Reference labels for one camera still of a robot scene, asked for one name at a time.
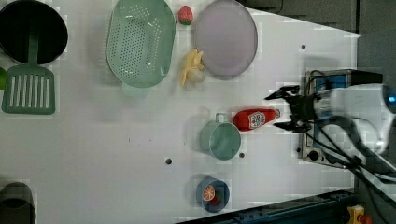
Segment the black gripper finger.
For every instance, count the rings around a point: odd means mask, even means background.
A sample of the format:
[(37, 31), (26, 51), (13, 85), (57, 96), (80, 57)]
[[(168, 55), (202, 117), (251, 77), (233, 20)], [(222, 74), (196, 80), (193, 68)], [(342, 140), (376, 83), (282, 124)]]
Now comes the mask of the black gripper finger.
[(302, 121), (286, 121), (275, 123), (277, 128), (293, 133), (306, 133), (311, 129), (311, 125)]
[(265, 97), (265, 100), (275, 100), (284, 99), (286, 101), (295, 98), (300, 92), (299, 85), (289, 85), (283, 86), (277, 91), (271, 93), (269, 96)]

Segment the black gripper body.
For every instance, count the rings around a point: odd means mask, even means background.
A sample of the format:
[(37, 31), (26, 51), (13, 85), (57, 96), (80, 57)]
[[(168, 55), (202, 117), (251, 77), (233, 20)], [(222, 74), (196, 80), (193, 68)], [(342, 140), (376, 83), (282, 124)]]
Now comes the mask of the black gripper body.
[(295, 120), (309, 121), (314, 120), (317, 115), (314, 109), (315, 95), (296, 95), (288, 100), (291, 117)]

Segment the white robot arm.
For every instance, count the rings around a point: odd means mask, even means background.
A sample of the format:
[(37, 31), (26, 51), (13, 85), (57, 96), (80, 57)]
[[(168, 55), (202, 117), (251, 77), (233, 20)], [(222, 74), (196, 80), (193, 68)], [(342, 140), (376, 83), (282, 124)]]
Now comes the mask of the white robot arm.
[(281, 124), (296, 131), (298, 122), (337, 125), (344, 129), (356, 147), (367, 147), (382, 154), (389, 144), (395, 119), (395, 94), (384, 84), (360, 84), (347, 88), (301, 95), (298, 86), (285, 86), (270, 94), (269, 100), (283, 99), (291, 111), (291, 121)]

